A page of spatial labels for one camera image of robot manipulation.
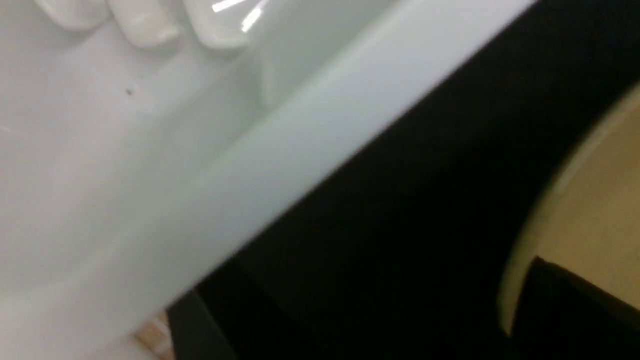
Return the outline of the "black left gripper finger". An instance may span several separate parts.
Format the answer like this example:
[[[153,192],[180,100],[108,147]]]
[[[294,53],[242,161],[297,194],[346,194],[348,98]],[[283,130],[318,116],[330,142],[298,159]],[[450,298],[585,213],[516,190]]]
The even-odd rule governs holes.
[[[526,360],[637,360],[640,313],[538,257],[526,274],[510,341]]]

